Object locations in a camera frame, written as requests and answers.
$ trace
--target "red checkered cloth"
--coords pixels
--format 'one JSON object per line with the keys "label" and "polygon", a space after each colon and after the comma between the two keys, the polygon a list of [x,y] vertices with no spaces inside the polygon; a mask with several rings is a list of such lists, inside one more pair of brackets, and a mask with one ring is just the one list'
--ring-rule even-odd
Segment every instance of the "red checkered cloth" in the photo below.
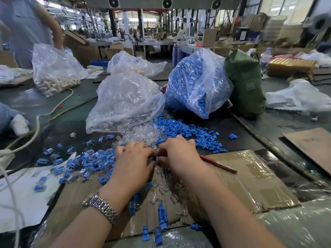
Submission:
{"label": "red checkered cloth", "polygon": [[294,59],[296,58],[295,55],[293,54],[285,54],[285,55],[276,55],[276,56],[272,56],[270,59],[274,60],[276,58],[286,58],[286,59]]}

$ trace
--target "metal watch band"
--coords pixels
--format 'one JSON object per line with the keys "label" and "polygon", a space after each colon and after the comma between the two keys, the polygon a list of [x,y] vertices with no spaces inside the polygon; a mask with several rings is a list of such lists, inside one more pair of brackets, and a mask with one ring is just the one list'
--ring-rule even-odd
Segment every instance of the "metal watch band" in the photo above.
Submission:
{"label": "metal watch band", "polygon": [[89,203],[90,206],[97,208],[99,211],[102,212],[103,215],[108,218],[108,220],[114,225],[118,219],[118,214],[115,210],[99,195],[94,195]]}

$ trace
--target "clear plastic bottle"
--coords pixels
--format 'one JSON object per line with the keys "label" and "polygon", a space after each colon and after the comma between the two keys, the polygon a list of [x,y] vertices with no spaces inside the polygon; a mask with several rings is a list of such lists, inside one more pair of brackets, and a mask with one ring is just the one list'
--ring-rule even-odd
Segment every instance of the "clear plastic bottle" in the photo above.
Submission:
{"label": "clear plastic bottle", "polygon": [[261,55],[260,58],[260,66],[263,73],[267,69],[267,64],[270,62],[270,58],[271,58],[271,48],[267,48],[267,50]]}

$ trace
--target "white cable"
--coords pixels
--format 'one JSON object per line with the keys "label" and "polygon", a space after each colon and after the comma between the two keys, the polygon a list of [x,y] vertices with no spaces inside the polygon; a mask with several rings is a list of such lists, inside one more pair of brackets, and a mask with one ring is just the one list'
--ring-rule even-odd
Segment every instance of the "white cable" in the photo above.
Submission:
{"label": "white cable", "polygon": [[[37,121],[37,127],[36,127],[36,131],[33,135],[33,137],[24,145],[22,145],[21,147],[15,149],[15,150],[1,150],[0,151],[0,158],[2,158],[3,156],[6,156],[6,155],[9,155],[9,154],[13,154],[13,153],[16,153],[20,150],[23,150],[24,148],[26,148],[27,146],[29,146],[29,144],[31,144],[37,137],[38,133],[39,133],[39,130],[40,130],[40,122],[39,122],[39,118],[40,117],[45,117],[45,116],[49,116],[50,114],[52,114],[56,108],[58,106],[60,106],[64,101],[66,101],[67,99],[69,99],[69,97],[71,97],[73,95],[73,90],[72,89],[69,89],[71,91],[71,94],[69,96],[67,96],[65,99],[63,99],[59,104],[57,104],[53,110],[45,115],[38,115],[36,117],[36,121]],[[16,228],[16,231],[15,231],[15,246],[14,248],[18,248],[19,246],[19,218],[17,216],[19,210],[17,209],[17,205],[16,205],[16,196],[15,196],[15,192],[14,192],[14,188],[13,188],[13,185],[12,183],[9,181],[8,179],[8,175],[7,173],[5,172],[5,170],[2,168],[2,166],[0,165],[0,170],[3,172],[4,176],[5,176],[5,180],[8,184],[8,187],[9,187],[9,191],[10,191],[10,194],[11,194],[11,197],[12,197],[12,201],[13,201],[13,208],[14,208],[14,213],[15,213],[15,228]]]}

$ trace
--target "person's right hand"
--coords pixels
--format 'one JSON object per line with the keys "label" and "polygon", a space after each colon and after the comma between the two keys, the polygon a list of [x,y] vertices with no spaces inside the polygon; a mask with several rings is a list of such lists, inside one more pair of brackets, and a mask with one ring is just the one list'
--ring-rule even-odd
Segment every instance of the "person's right hand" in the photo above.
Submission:
{"label": "person's right hand", "polygon": [[157,163],[167,164],[183,179],[189,171],[195,170],[195,167],[199,169],[205,165],[196,150],[194,139],[186,141],[181,135],[168,138],[166,142],[160,144],[158,156]]}

